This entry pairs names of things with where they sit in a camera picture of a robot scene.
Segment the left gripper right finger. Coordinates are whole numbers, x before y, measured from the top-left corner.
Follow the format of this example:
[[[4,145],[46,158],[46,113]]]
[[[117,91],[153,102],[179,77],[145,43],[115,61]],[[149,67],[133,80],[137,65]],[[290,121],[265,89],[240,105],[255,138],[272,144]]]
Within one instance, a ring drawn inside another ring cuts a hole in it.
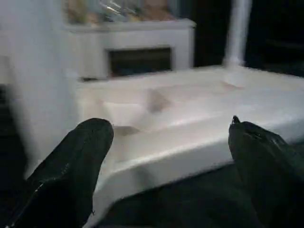
[[[266,228],[304,226],[304,152],[280,135],[233,116],[228,145],[258,219]]]

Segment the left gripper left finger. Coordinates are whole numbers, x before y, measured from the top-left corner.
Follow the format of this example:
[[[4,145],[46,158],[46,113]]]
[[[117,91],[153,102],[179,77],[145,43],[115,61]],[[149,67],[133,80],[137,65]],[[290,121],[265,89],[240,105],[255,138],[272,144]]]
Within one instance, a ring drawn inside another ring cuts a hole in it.
[[[9,227],[83,227],[93,212],[101,164],[113,138],[108,120],[91,118],[78,124],[28,177]]]

